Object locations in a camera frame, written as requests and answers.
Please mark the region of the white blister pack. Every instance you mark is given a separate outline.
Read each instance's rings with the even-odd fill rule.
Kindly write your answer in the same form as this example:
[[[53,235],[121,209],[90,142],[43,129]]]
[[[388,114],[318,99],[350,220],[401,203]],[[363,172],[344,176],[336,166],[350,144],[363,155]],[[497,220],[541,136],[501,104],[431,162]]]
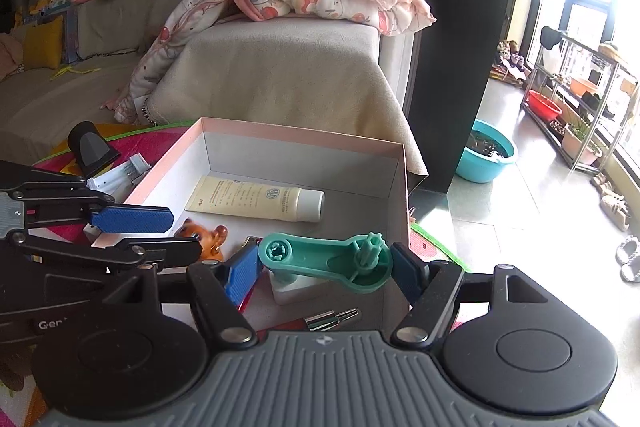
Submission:
[[[141,154],[136,154],[106,173],[88,179],[87,186],[92,191],[112,196],[116,204],[121,204],[151,168],[152,166]]]

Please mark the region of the orange animal figurine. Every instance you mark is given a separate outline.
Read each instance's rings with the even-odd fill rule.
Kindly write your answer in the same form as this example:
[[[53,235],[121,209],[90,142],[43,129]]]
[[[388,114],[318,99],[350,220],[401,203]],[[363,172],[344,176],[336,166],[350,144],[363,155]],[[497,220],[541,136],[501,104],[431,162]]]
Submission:
[[[190,218],[186,218],[177,231],[175,237],[191,237],[197,239],[201,245],[200,260],[224,261],[222,245],[228,237],[229,231],[224,225],[217,225],[213,230],[207,230]]]

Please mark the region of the green plastic crank handle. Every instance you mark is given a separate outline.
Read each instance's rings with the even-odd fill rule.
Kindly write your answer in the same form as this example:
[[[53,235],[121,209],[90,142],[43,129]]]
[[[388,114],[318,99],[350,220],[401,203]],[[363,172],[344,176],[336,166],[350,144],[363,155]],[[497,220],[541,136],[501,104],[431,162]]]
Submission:
[[[393,271],[390,247],[373,232],[349,239],[272,233],[260,242],[258,257],[273,274],[340,283],[357,294],[377,291]]]

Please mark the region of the cream lotion tube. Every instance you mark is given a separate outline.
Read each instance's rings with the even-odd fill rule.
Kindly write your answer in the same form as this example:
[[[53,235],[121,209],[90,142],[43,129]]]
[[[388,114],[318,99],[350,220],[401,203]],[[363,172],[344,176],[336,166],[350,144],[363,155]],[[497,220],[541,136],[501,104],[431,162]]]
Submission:
[[[203,176],[186,211],[250,219],[320,222],[324,193],[306,188]]]

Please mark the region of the dark red cosmetic tube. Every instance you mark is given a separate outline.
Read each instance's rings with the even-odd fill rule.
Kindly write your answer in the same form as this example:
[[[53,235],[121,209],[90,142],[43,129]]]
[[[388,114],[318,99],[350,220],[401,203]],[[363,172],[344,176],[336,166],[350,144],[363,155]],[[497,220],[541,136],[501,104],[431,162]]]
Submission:
[[[334,310],[324,311],[311,317],[299,317],[299,319],[288,321],[270,329],[263,329],[259,334],[272,331],[305,331],[305,332],[327,332],[339,329],[344,324],[354,323],[361,319],[361,311],[358,308],[348,309],[342,312]]]

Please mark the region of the small white box in box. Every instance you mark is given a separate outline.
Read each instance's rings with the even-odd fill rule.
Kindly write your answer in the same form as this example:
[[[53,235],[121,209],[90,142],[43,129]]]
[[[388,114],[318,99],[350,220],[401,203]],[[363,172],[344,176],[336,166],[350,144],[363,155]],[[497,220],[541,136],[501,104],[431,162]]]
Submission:
[[[304,277],[303,275],[286,277],[274,272],[269,272],[269,280],[273,300],[280,306],[317,298],[328,283],[326,280],[315,277]]]

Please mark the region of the black hair dryer nozzle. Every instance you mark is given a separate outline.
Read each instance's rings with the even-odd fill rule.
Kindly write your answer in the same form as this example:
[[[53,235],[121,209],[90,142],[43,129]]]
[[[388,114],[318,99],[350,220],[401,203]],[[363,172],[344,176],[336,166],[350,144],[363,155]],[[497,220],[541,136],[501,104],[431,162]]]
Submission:
[[[119,151],[100,135],[91,121],[76,124],[68,134],[67,145],[86,179],[96,176],[120,157]]]

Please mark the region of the pink cardboard box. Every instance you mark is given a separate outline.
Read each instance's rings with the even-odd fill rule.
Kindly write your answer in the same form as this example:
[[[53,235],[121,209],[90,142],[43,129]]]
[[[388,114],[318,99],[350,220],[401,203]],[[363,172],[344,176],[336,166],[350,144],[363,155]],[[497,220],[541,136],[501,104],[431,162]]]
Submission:
[[[405,151],[401,144],[331,132],[201,118],[160,159],[141,154],[153,168],[125,200],[128,205],[167,207],[175,217],[165,236],[186,218],[206,230],[228,229],[227,259],[248,236],[288,233],[318,239],[350,239],[370,232],[387,245],[407,242],[409,233]],[[204,176],[267,185],[265,200],[293,195],[293,221],[214,215],[186,209]],[[270,329],[323,311],[358,308],[361,319],[343,329],[379,329],[384,334],[408,311],[393,282],[368,295],[340,282],[299,277],[295,297],[274,299],[271,274],[255,284],[244,315],[254,329]]]

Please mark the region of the teal plastic basin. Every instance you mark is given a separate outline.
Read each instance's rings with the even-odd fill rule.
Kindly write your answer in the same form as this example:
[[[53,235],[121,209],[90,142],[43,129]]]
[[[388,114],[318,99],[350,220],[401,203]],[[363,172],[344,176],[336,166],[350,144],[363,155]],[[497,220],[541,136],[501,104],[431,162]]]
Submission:
[[[494,181],[516,161],[516,145],[486,121],[477,119],[459,159],[456,175],[478,184]]]

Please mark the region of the yellow cushion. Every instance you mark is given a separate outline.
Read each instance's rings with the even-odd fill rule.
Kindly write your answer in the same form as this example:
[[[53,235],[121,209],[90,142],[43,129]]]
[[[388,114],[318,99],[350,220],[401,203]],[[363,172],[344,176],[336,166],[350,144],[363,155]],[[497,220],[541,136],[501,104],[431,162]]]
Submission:
[[[58,69],[63,53],[63,17],[27,28],[23,43],[24,69]]]

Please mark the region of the peach cloth on sofa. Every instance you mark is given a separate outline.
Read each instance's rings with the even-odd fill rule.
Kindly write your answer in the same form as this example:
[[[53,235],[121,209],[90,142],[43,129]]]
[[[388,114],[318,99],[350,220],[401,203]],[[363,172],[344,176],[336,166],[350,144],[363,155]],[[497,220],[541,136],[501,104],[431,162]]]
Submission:
[[[9,34],[0,35],[0,80],[15,74],[23,64],[23,45]]]

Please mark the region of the red plastic basin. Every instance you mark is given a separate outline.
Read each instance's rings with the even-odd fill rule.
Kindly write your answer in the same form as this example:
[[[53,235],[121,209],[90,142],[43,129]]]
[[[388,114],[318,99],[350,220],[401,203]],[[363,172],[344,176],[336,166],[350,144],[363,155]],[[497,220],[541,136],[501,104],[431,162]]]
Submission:
[[[537,91],[527,93],[526,103],[529,109],[544,122],[550,122],[562,115],[562,109],[559,106]]]

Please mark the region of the beige covered sofa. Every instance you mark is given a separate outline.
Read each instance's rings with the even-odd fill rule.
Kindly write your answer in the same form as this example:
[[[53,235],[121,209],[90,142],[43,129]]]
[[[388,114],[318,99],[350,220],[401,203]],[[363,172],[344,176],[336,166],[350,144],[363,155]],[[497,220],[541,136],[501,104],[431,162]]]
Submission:
[[[116,122],[106,103],[128,86],[181,0],[91,0],[63,17],[77,56],[67,72],[24,69],[1,81],[1,155],[31,164],[83,120]],[[139,126],[202,117],[283,124],[400,143],[426,166],[390,77],[386,37],[349,20],[290,14],[253,22],[231,5],[192,38],[144,103]]]

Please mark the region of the metal shelf rack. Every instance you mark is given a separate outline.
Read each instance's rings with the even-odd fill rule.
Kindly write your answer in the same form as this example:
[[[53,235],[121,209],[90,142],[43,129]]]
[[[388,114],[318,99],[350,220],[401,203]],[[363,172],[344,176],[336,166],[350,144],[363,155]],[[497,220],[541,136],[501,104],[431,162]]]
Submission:
[[[526,103],[529,91],[550,98],[562,115],[542,121]],[[521,108],[568,168],[592,174],[602,171],[638,106],[638,79],[625,67],[614,43],[605,41],[593,48],[565,31],[541,29]]]

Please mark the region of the pink floral blanket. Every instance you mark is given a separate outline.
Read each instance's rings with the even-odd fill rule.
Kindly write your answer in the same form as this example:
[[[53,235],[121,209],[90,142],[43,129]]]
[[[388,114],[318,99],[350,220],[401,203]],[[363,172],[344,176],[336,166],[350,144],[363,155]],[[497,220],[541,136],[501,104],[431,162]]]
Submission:
[[[349,20],[376,28],[386,37],[413,34],[436,18],[425,0],[181,0],[142,56],[128,86],[106,107],[119,124],[145,118],[144,103],[186,44],[224,17],[231,5],[253,22],[294,14],[324,20]]]

